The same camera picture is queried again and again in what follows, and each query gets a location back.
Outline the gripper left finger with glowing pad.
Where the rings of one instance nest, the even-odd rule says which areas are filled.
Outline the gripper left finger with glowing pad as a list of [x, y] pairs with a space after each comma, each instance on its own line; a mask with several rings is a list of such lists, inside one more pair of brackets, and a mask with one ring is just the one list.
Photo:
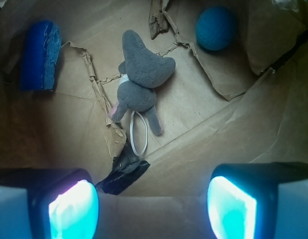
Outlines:
[[85, 169], [0, 169], [0, 239], [92, 239], [99, 199]]

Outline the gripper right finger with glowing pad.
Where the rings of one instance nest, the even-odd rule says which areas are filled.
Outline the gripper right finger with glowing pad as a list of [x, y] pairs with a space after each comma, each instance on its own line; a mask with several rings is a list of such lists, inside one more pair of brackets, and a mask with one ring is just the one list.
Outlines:
[[308, 239], [308, 163], [224, 163], [207, 211], [217, 239]]

